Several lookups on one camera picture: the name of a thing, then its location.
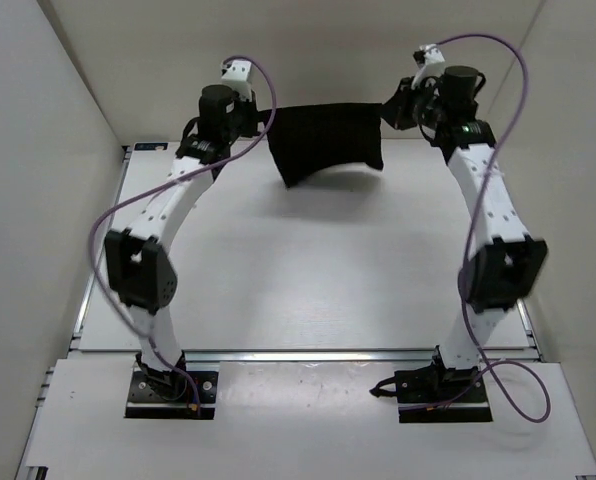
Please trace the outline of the black skirt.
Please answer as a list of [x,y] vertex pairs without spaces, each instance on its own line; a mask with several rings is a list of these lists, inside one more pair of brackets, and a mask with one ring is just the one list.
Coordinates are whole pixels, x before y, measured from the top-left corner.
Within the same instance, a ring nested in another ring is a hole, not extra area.
[[327,168],[364,164],[384,169],[380,106],[333,103],[269,109],[258,113],[271,122],[268,148],[286,188]]

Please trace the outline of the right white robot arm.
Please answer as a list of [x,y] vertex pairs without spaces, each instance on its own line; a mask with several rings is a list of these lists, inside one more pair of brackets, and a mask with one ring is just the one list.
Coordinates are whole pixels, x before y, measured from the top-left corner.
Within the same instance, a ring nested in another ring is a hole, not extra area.
[[477,117],[476,96],[485,82],[473,67],[424,66],[401,80],[382,110],[390,126],[418,128],[441,151],[470,215],[458,317],[426,376],[427,391],[443,401],[476,371],[480,347],[531,292],[548,253],[545,240],[532,237],[520,220],[495,159],[499,144]]

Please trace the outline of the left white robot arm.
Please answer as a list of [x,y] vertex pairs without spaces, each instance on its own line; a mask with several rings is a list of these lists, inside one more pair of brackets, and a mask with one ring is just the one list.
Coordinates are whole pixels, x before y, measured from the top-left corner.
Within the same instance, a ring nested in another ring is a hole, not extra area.
[[170,188],[154,194],[125,229],[105,236],[109,287],[144,335],[137,363],[163,397],[175,398],[187,385],[169,311],[178,284],[171,245],[197,200],[214,184],[232,144],[256,136],[257,129],[256,97],[249,84],[203,88],[199,115],[185,127],[175,152]]

